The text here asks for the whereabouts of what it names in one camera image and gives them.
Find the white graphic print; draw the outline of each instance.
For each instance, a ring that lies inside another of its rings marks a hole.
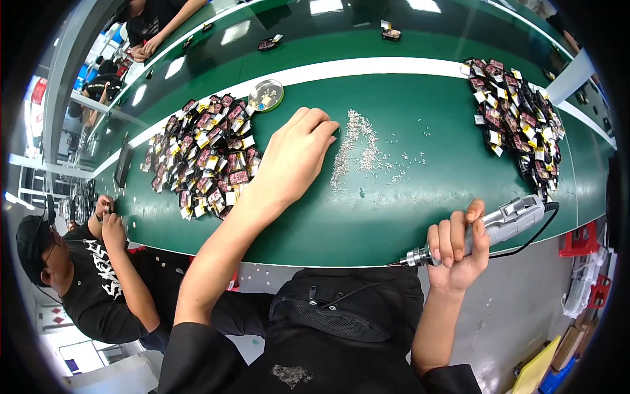
[[[103,289],[107,292],[107,294],[114,297],[114,299],[117,299],[118,296],[122,294],[122,288],[120,287],[120,282],[118,281],[116,273],[112,268],[107,252],[96,241],[83,240],[83,243],[87,243],[87,249],[92,252],[94,266],[100,271],[98,275],[106,281],[110,281],[110,284],[103,285]]]

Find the cardboard box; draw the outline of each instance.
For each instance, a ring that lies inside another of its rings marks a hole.
[[[581,325],[584,331],[584,338],[580,341],[578,348],[575,350],[576,354],[579,354],[580,357],[584,354],[584,351],[587,349],[588,344],[593,338],[593,334],[597,329],[597,325],[599,324],[599,318],[594,318],[593,320],[582,321]]]
[[[566,367],[580,345],[582,338],[584,338],[584,334],[584,331],[580,331],[575,327],[569,328],[564,335],[564,338],[562,338],[562,342],[560,342],[560,346],[556,351],[556,355],[553,357],[553,361],[551,361],[551,367],[554,370],[560,371]]]

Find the hand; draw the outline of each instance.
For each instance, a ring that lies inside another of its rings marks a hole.
[[[429,284],[432,289],[447,293],[463,293],[488,266],[490,238],[480,219],[484,214],[483,200],[474,199],[468,206],[466,216],[455,211],[450,221],[429,227],[428,242],[433,256],[442,260],[442,265],[427,265]],[[464,257],[464,232],[472,225],[472,254]]]
[[[112,213],[112,207],[114,206],[114,199],[111,195],[101,194],[98,196],[98,200],[96,201],[96,210],[95,214],[98,217],[104,217],[106,213],[105,207],[109,206],[110,212]]]
[[[126,241],[122,218],[116,214],[105,214],[103,216],[103,242],[107,251],[125,250]]]
[[[144,61],[149,58],[149,56],[144,53],[144,49],[142,47],[137,47],[136,49],[132,50],[131,54],[134,57],[134,61],[138,63],[144,63]]]
[[[273,133],[258,173],[245,193],[264,209],[282,213],[299,200],[321,171],[324,155],[336,137],[338,122],[320,109],[300,108],[287,124]]]
[[[162,37],[162,35],[158,33],[155,35],[155,37],[153,37],[152,39],[147,41],[146,44],[144,44],[144,47],[142,48],[142,50],[144,51],[144,55],[146,56],[147,59],[150,56],[152,56],[154,53],[156,53],[158,46],[160,46],[160,44],[163,41],[164,41],[164,37]]]

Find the pile of small parts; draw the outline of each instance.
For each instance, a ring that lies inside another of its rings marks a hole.
[[[151,185],[157,193],[179,193],[183,219],[210,211],[224,220],[263,154],[252,148],[252,106],[230,95],[203,101],[188,101],[151,137],[140,168],[156,173]]]
[[[72,182],[70,196],[59,202],[59,216],[66,223],[70,223],[70,220],[79,225],[87,223],[96,209],[97,200],[93,179],[75,180]]]
[[[558,188],[562,158],[556,142],[565,131],[545,89],[528,83],[518,70],[506,72],[494,59],[466,59],[461,72],[479,104],[475,124],[484,128],[486,145],[498,156],[512,153],[520,176],[534,183],[544,202],[552,201],[548,193]]]

